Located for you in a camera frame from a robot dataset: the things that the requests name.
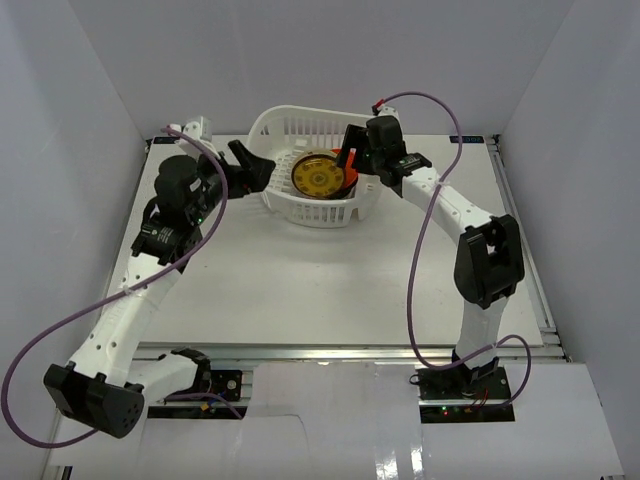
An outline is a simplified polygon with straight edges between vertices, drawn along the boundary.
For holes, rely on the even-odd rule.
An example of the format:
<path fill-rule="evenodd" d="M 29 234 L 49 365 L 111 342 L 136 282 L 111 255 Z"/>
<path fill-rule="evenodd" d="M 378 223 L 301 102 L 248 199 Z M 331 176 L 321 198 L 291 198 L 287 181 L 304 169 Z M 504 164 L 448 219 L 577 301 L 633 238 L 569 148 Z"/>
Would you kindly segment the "orange round plate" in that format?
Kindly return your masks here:
<path fill-rule="evenodd" d="M 336 154 L 336 157 L 337 157 L 337 155 L 340 153 L 340 149 L 331 149 L 331 152 Z M 330 198 L 344 198 L 348 196 L 350 192 L 353 190 L 353 188 L 356 186 L 356 183 L 358 180 L 358 173 L 353 168 L 353 160 L 354 160 L 354 153 L 350 152 L 347 160 L 347 165 L 342 170 L 343 171 L 342 176 L 340 177 L 338 175 L 338 177 L 340 177 L 343 180 L 342 185 L 340 189 L 335 188 L 331 191 Z M 335 165 L 329 166 L 330 179 L 333 181 L 334 184 L 337 182 L 337 179 L 335 178 L 336 172 L 337 172 L 337 167 Z"/>

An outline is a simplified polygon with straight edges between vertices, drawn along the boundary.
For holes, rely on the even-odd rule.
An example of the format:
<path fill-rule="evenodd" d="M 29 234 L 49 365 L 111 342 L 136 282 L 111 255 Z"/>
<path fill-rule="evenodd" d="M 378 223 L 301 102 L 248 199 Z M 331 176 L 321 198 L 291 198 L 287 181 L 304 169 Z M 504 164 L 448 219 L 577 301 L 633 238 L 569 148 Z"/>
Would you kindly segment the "brown yellow round plate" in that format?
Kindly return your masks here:
<path fill-rule="evenodd" d="M 293 188 L 303 196 L 312 199 L 330 199 L 331 191 L 340 189 L 343 180 L 340 178 L 343 168 L 337 167 L 334 184 L 330 179 L 329 166 L 336 166 L 336 154 L 330 156 L 299 156 L 291 168 Z"/>

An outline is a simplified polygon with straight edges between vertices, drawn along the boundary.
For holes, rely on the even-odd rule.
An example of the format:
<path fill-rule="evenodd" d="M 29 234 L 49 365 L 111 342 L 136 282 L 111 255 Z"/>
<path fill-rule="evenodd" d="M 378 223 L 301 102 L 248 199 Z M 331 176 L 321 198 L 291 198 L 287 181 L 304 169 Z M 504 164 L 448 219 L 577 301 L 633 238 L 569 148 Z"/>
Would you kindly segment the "beige round calligraphy plate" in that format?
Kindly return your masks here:
<path fill-rule="evenodd" d="M 312 149 L 305 149 L 300 156 L 302 157 L 306 157 L 306 156 L 330 156 L 330 157 L 334 157 L 335 152 L 333 152 L 331 149 L 325 149 L 325 148 L 312 148 Z"/>

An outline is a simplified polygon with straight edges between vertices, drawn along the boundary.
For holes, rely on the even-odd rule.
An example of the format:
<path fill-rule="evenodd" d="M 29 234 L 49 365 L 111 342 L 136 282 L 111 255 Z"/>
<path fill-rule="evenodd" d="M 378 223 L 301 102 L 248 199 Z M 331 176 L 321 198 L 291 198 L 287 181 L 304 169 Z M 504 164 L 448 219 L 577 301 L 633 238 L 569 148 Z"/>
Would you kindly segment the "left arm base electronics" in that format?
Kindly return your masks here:
<path fill-rule="evenodd" d="M 247 410 L 243 398 L 241 370 L 211 370 L 199 387 L 177 395 L 185 399 L 162 401 L 149 408 L 148 416 L 155 419 L 239 420 Z"/>

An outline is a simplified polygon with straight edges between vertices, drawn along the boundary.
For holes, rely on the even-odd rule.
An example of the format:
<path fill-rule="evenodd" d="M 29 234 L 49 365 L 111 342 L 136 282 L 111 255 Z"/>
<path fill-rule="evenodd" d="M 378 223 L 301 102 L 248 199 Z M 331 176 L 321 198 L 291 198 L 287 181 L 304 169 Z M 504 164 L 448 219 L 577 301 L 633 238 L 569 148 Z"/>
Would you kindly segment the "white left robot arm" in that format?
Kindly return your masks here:
<path fill-rule="evenodd" d="M 160 163 L 119 299 L 103 310 L 67 364 L 51 365 L 45 373 L 44 385 L 65 417 L 123 438 L 146 404 L 173 395 L 199 399 L 210 394 L 211 363 L 198 350 L 176 348 L 139 369 L 132 361 L 152 317 L 202 242 L 203 221 L 212 211 L 223 210 L 225 198 L 264 191 L 276 168 L 274 161 L 254 155 L 238 140 L 228 147 L 235 165 L 222 155 L 213 163 L 207 148 L 198 158 L 173 155 Z"/>

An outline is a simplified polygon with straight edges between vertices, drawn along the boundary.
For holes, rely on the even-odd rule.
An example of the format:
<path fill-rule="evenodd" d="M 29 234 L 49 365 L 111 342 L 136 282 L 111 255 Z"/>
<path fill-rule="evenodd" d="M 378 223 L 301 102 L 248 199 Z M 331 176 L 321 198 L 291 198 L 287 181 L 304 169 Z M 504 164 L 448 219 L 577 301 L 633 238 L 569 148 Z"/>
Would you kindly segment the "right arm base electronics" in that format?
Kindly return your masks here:
<path fill-rule="evenodd" d="M 473 384 L 467 384 L 454 370 L 419 369 L 409 377 L 409 383 L 418 389 L 422 424 L 515 421 L 512 405 L 499 407 L 511 398 L 503 367 Z"/>

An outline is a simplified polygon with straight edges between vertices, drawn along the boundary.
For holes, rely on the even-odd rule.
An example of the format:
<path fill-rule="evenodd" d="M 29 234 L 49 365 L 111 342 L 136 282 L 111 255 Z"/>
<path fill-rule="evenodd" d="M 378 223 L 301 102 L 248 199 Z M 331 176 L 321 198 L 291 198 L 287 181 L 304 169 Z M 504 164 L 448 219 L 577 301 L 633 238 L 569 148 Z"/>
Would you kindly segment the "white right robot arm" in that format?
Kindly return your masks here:
<path fill-rule="evenodd" d="M 401 199 L 421 208 L 455 243 L 454 284 L 464 300 L 459 339 L 448 364 L 453 390 L 472 399 L 498 367 L 499 328 L 509 298 L 525 274 L 516 219 L 474 205 L 447 183 L 432 163 L 406 148 L 399 121 L 390 115 L 347 126 L 338 166 L 376 176 Z"/>

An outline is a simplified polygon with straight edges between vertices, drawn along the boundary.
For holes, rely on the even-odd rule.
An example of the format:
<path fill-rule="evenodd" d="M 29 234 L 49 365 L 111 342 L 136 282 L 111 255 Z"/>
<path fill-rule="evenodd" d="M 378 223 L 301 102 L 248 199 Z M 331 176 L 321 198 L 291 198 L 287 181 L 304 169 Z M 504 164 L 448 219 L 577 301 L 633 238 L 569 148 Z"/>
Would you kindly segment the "white plastic dish basket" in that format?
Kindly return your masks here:
<path fill-rule="evenodd" d="M 343 199 L 320 200 L 294 188 L 291 174 L 300 155 L 342 145 L 349 124 L 363 126 L 367 114 L 280 105 L 264 111 L 254 122 L 247 148 L 276 163 L 262 199 L 272 212 L 287 221 L 311 228 L 341 228 L 353 216 L 365 219 L 382 192 L 378 178 L 361 176 Z"/>

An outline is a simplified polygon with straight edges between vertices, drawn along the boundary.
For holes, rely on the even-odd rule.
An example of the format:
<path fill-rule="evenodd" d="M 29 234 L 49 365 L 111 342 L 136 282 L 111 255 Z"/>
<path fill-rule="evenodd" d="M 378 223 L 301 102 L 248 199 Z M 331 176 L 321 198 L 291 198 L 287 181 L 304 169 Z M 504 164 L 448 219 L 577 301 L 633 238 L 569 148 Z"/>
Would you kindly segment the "left blue corner label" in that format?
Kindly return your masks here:
<path fill-rule="evenodd" d="M 178 141 L 176 137 L 171 136 L 156 136 L 153 138 L 152 143 L 158 145 L 175 144 Z"/>

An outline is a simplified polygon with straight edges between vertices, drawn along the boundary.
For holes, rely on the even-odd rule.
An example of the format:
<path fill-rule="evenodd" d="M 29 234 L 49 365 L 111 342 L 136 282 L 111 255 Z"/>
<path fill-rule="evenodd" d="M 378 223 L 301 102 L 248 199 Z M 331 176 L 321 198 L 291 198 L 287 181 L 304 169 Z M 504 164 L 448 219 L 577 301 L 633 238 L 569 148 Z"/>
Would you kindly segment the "blue corner label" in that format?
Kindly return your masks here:
<path fill-rule="evenodd" d="M 452 144 L 456 144 L 459 140 L 462 140 L 465 144 L 484 144 L 485 139 L 483 136 L 479 135 L 463 135 L 461 137 L 456 135 L 450 135 L 449 140 Z"/>
<path fill-rule="evenodd" d="M 156 136 L 153 138 L 152 143 L 158 145 L 175 144 L 178 141 L 176 137 L 171 136 Z"/>

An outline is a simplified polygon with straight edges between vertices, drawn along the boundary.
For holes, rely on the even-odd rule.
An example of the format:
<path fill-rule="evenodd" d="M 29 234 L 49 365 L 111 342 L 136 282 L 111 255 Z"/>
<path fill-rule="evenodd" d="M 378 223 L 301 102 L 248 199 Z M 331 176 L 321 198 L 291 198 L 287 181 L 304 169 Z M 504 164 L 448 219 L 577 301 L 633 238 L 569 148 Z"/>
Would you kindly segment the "right blue corner label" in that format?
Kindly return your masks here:
<path fill-rule="evenodd" d="M 485 139 L 483 136 L 479 135 L 463 135 L 461 137 L 456 135 L 450 135 L 449 140 L 452 144 L 456 144 L 459 140 L 462 140 L 465 144 L 484 144 Z"/>

